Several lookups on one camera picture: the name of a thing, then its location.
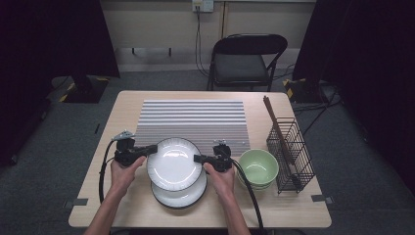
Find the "dish rack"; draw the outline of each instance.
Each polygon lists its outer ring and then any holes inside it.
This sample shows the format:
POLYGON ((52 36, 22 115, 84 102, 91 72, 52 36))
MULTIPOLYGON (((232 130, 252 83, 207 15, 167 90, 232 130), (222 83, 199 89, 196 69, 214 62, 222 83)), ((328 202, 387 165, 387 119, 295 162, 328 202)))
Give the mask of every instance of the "dish rack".
POLYGON ((272 127, 266 139, 266 144, 269 153, 277 159, 280 167, 276 178, 278 194, 282 191, 297 191, 299 193, 315 175, 311 157, 306 150, 296 120, 291 117, 280 117, 277 122, 294 160, 294 165, 287 163, 283 155, 281 141, 275 128, 272 127))

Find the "person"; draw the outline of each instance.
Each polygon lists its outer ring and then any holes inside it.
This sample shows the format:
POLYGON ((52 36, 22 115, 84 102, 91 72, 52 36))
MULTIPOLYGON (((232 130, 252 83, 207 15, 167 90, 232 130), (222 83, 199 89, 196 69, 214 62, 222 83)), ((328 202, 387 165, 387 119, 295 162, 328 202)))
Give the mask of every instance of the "person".
MULTIPOLYGON (((116 161, 111 163, 111 187, 84 235, 110 234, 119 203, 135 178, 135 170, 145 160, 146 157, 142 156, 127 168, 121 167, 116 161)), ((234 194, 234 167, 225 172, 217 172, 211 164, 205 163, 204 168, 210 175, 219 203, 223 207, 229 235, 251 234, 234 194)))

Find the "stack of plates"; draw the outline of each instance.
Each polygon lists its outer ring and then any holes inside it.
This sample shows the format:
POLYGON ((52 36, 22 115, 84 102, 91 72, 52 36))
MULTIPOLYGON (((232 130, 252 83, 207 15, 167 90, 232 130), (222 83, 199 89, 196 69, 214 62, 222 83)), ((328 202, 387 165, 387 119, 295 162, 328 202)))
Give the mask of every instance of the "stack of plates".
POLYGON ((158 144, 158 152, 147 159, 152 191, 162 205, 184 209, 205 193, 208 178, 201 164, 193 161, 200 151, 190 141, 169 138, 158 144))

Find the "black cable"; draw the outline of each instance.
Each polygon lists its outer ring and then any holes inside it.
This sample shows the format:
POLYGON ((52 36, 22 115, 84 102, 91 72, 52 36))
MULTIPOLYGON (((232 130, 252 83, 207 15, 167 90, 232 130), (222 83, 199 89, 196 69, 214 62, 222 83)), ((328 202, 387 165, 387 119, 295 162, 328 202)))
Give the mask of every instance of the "black cable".
POLYGON ((107 163, 109 163, 109 162, 110 162, 111 160, 113 160, 113 159, 114 159, 114 158, 110 158, 110 159, 108 159, 108 160, 107 160, 107 163))
POLYGON ((307 235, 306 233, 304 233, 303 231, 299 230, 299 229, 293 229, 293 231, 298 232, 301 235, 307 235))
POLYGON ((114 232, 112 232, 110 234, 116 235, 118 233, 120 234, 120 233, 123 233, 123 232, 126 232, 126 231, 128 231, 128 234, 130 234, 129 232, 131 231, 131 229, 129 229, 129 228, 122 228, 122 229, 116 230, 116 231, 114 231, 114 232))
POLYGON ((321 103, 321 104, 310 105, 310 106, 305 106, 305 107, 293 108, 293 111, 302 113, 303 111, 320 110, 320 109, 325 109, 325 108, 329 108, 329 107, 336 106, 336 105, 340 104, 340 102, 342 100, 339 100, 338 102, 336 102, 334 104, 331 104, 334 100, 334 97, 339 94, 337 87, 335 87, 335 89, 336 89, 335 92, 333 92, 332 97, 330 98, 329 105, 325 105, 325 103, 321 103))
POLYGON ((335 98, 335 95, 337 94, 337 91, 335 92, 335 93, 333 93, 333 96, 332 96, 332 98, 330 99, 330 101, 329 101, 329 104, 326 106, 324 106, 323 108, 324 108, 324 110, 322 110, 318 115, 317 115, 317 117, 311 122, 311 124, 308 126, 308 128, 302 133, 302 136, 304 136, 306 133, 307 133, 307 131, 311 128, 311 126, 323 115, 323 113, 324 112, 326 112, 328 109, 329 109, 329 107, 331 107, 332 106, 332 102, 333 102, 333 100, 334 100, 334 98, 335 98))
POLYGON ((195 59, 196 59, 196 67, 198 68, 198 71, 203 76, 208 76, 208 72, 205 70, 203 64, 202 64, 202 38, 201 38, 201 11, 199 6, 196 7, 196 16, 198 18, 198 29, 196 30, 196 48, 195 48, 195 59))
POLYGON ((253 204, 254 204, 254 208, 255 208, 255 212, 256 212, 256 217, 258 218, 258 223, 259 223, 259 232, 262 235, 265 235, 266 232, 263 228, 263 223, 262 223, 262 216, 260 215, 260 211, 259 211, 259 206, 258 206, 258 202, 256 200, 253 188, 251 187, 251 183, 250 181, 247 179, 247 177, 245 176, 244 170, 242 169, 242 167, 239 165, 238 162, 236 162, 235 160, 232 160, 233 165, 238 169, 238 171, 240 172, 240 175, 242 176, 242 178, 244 179, 245 185, 248 188, 248 192, 250 192, 251 195, 251 199, 253 200, 253 204))
POLYGON ((281 74, 281 75, 274 75, 274 77, 272 78, 272 80, 277 80, 277 79, 280 79, 280 78, 282 78, 282 77, 284 77, 284 76, 287 76, 287 75, 291 75, 291 74, 293 74, 292 72, 287 72, 288 71, 288 69, 290 68, 290 67, 293 67, 295 64, 291 64, 291 65, 289 65, 289 66, 287 66, 286 67, 286 70, 284 71, 284 73, 283 74, 281 74))
POLYGON ((100 181, 99 181, 99 185, 98 185, 98 193, 100 195, 100 203, 102 204, 104 201, 104 176, 105 176, 105 169, 107 168, 107 155, 108 155, 108 151, 110 150, 110 147, 113 145, 114 140, 112 140, 110 142, 110 144, 108 144, 107 150, 105 151, 105 155, 104 155, 104 159, 103 159, 103 164, 101 165, 101 171, 100 171, 100 181))
POLYGON ((304 107, 303 109, 295 110, 296 117, 298 117, 299 115, 301 115, 302 112, 305 112, 305 111, 315 111, 315 110, 321 110, 321 109, 330 108, 330 107, 339 105, 341 102, 342 102, 342 100, 339 100, 338 102, 336 102, 336 103, 334 103, 334 104, 332 104, 330 106, 316 105, 314 108, 312 106, 304 107))

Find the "wooden table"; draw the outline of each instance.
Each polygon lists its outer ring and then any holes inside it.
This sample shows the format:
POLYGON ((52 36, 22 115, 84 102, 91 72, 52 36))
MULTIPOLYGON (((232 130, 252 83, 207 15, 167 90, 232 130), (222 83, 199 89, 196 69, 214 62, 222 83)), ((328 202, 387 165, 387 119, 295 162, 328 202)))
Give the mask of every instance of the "wooden table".
MULTIPOLYGON (((233 99, 244 103, 251 148, 267 150, 266 137, 272 125, 263 104, 263 96, 269 97, 277 118, 293 118, 294 113, 284 93, 259 92, 181 92, 181 91, 122 91, 119 93, 107 125, 98 144, 91 166, 85 176, 78 199, 88 199, 86 206, 74 206, 69 224, 87 227, 100 206, 98 196, 99 171, 105 150, 111 138, 127 129, 137 127, 144 100, 148 99, 233 99)), ((110 149, 109 158, 115 151, 110 149)), ((107 167, 104 194, 111 184, 111 172, 107 167)), ((136 179, 122 199, 113 227, 141 228, 225 228, 222 208, 209 180, 200 200, 184 210, 168 209, 155 199, 146 166, 139 167, 136 179)), ((248 190, 235 180, 235 193, 248 227, 258 227, 253 202, 248 190)), ((321 195, 317 177, 314 177, 300 193, 282 192, 278 195, 275 182, 270 188, 255 192, 265 228, 325 228, 331 225, 331 217, 325 202, 313 202, 311 195, 321 195)))

